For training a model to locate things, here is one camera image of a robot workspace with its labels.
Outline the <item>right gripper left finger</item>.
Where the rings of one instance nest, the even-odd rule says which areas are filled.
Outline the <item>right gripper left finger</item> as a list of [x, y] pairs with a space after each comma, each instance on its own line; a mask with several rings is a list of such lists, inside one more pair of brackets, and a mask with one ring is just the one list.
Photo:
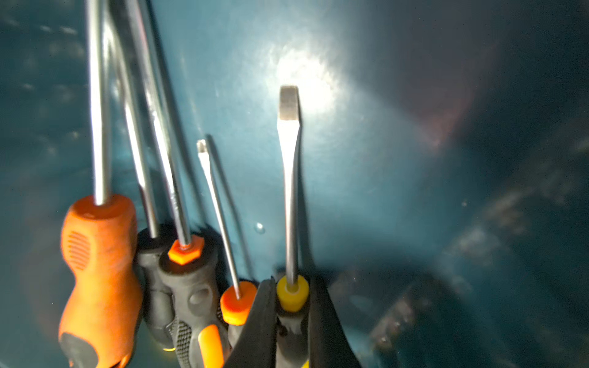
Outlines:
[[274, 278], [258, 288], [252, 310], [224, 367], [275, 367], [277, 293]]

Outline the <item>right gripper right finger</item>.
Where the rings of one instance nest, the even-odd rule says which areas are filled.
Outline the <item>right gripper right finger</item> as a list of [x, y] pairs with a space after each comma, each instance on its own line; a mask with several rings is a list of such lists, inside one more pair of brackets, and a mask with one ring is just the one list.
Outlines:
[[308, 321], [310, 367], [361, 367], [346, 339], [325, 281], [311, 279]]

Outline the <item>small orange collar screwdriver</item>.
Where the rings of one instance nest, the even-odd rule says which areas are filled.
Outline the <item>small orange collar screwdriver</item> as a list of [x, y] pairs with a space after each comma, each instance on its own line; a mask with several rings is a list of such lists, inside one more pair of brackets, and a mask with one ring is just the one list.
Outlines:
[[220, 297], [220, 309], [223, 320], [228, 324], [227, 334], [229, 344], [231, 348], [234, 348], [241, 337], [242, 330], [252, 310], [257, 294], [257, 286], [252, 282], [241, 281], [238, 276], [233, 249], [229, 240], [229, 234], [222, 213], [222, 205], [219, 201], [216, 188], [216, 180], [213, 174], [213, 157], [205, 139], [198, 140], [196, 145], [199, 162], [205, 175], [213, 202], [213, 208], [222, 238], [225, 260], [231, 278], [231, 286], [228, 287]]

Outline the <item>yellow collar screwdriver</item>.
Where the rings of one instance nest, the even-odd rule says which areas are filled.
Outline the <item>yellow collar screwdriver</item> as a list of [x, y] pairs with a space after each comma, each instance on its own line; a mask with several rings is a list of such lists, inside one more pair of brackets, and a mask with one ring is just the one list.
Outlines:
[[285, 193], [285, 275], [278, 281], [277, 367], [303, 367], [308, 361], [307, 320], [310, 286], [298, 267], [298, 143], [301, 133], [298, 88], [280, 89], [277, 130]]

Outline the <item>black orange hex screwdriver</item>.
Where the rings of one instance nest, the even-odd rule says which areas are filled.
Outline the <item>black orange hex screwdriver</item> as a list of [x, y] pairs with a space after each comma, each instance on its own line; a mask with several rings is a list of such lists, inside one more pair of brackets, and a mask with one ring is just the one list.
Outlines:
[[207, 245], [203, 237], [191, 233], [188, 224], [164, 74], [147, 3], [128, 1], [126, 6], [176, 230], [176, 239], [160, 256], [157, 266], [163, 284], [172, 294], [176, 356], [182, 367], [221, 367], [229, 353], [229, 343], [217, 315], [218, 251]]

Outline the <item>black grey screwdriver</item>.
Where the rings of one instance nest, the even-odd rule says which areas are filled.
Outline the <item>black grey screwdriver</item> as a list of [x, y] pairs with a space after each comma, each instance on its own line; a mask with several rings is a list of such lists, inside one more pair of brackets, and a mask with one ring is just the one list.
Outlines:
[[133, 157], [147, 228], [137, 238], [135, 260], [144, 279], [143, 316], [154, 340], [165, 350], [176, 349], [172, 337], [174, 320], [172, 292], [161, 280], [159, 260], [171, 242], [175, 231], [169, 225], [161, 225], [156, 211], [153, 181], [150, 176], [147, 155], [144, 153], [145, 119], [141, 113], [140, 93], [132, 77], [130, 26], [124, 1], [107, 3], [107, 24], [112, 32], [110, 50], [114, 58], [117, 82], [121, 86], [121, 104]]

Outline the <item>teal plastic storage box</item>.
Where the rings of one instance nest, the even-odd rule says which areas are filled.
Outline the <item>teal plastic storage box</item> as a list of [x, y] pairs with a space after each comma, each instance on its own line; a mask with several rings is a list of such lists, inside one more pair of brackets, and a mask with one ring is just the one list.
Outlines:
[[299, 88], [300, 268], [366, 367], [588, 365], [586, 1], [152, 1], [190, 227], [285, 264], [279, 90]]

